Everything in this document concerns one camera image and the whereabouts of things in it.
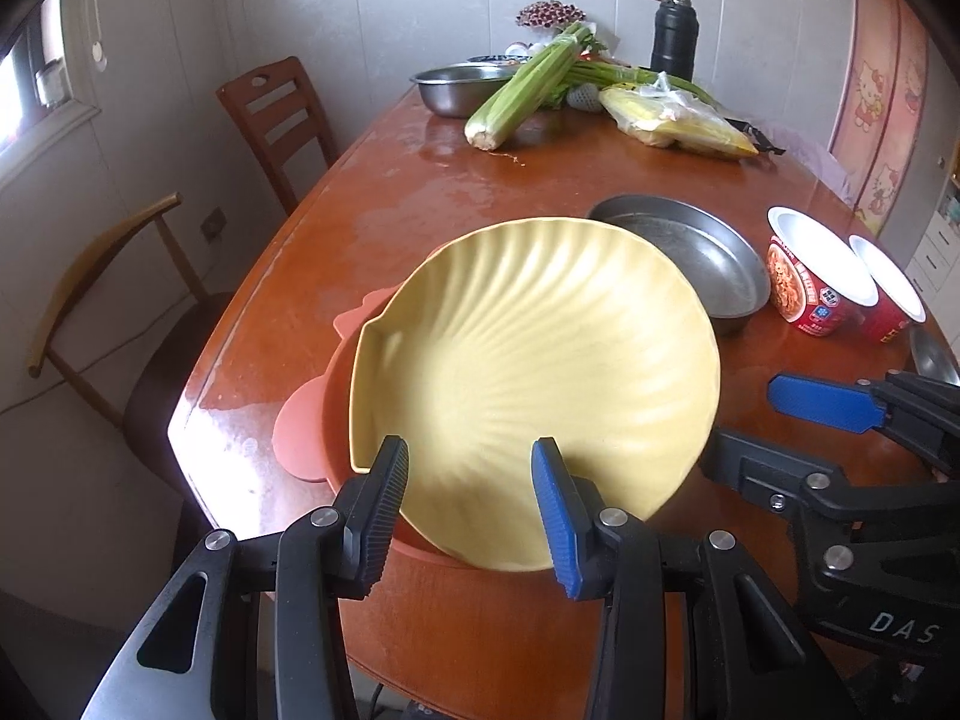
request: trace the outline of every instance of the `white lettering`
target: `white lettering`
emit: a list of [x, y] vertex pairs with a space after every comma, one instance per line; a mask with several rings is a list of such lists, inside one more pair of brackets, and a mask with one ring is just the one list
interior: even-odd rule
[[896, 631], [896, 633], [894, 634], [894, 637], [898, 637], [899, 635], [902, 635], [906, 640], [909, 640], [910, 634], [912, 634], [913, 632], [914, 623], [916, 622], [917, 622], [916, 620], [910, 620], [910, 622], [904, 625], [904, 627]]
[[939, 630], [940, 630], [939, 625], [928, 625], [926, 626], [926, 628], [923, 629], [923, 635], [920, 638], [918, 638], [917, 641], [920, 644], [930, 644], [930, 642], [933, 641], [933, 632], [939, 631]]
[[882, 634], [882, 632], [886, 631], [891, 626], [893, 621], [894, 615], [887, 613], [886, 611], [882, 611], [877, 615], [877, 619], [870, 624], [870, 630], [876, 631], [878, 634]]

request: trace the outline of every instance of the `yellow vegetable in plastic bag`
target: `yellow vegetable in plastic bag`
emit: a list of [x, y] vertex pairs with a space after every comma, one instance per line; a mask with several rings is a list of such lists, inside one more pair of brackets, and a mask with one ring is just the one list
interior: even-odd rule
[[647, 146], [666, 148], [677, 142], [701, 154], [734, 159], [757, 155], [746, 135], [694, 95], [671, 89], [664, 73], [649, 86], [608, 87], [600, 93], [600, 103], [621, 132]]

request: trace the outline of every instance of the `red plastic bowl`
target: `red plastic bowl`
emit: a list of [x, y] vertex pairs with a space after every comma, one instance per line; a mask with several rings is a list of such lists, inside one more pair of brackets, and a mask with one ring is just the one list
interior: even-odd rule
[[[360, 330], [368, 319], [379, 316], [398, 287], [369, 293], [359, 308], [340, 314], [333, 328], [342, 338], [325, 373], [311, 379], [283, 404], [274, 424], [274, 454], [281, 466], [306, 482], [325, 481], [337, 491], [357, 474], [350, 466], [349, 402], [353, 358]], [[417, 533], [403, 517], [397, 517], [392, 547], [407, 557], [453, 568], [472, 568]]]

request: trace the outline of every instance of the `instant noodle cup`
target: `instant noodle cup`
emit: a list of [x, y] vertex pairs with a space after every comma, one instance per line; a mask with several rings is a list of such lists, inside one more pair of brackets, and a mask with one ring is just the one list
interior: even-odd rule
[[870, 271], [880, 288], [877, 304], [863, 310], [860, 330], [873, 341], [887, 343], [912, 322], [926, 322], [920, 295], [904, 272], [877, 247], [858, 235], [851, 235], [850, 246]]
[[767, 218], [774, 229], [767, 250], [771, 300], [790, 324], [827, 336], [856, 307], [877, 304], [870, 271], [837, 235], [791, 208], [771, 208]]

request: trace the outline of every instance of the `yellow shell-shaped bowl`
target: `yellow shell-shaped bowl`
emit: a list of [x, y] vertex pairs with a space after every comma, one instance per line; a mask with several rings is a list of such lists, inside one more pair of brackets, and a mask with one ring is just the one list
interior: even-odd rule
[[540, 570], [536, 439], [645, 519], [696, 463], [719, 392], [707, 314], [654, 245], [598, 221], [508, 221], [436, 251], [364, 326], [350, 457], [366, 470], [404, 437], [414, 528], [472, 565]]

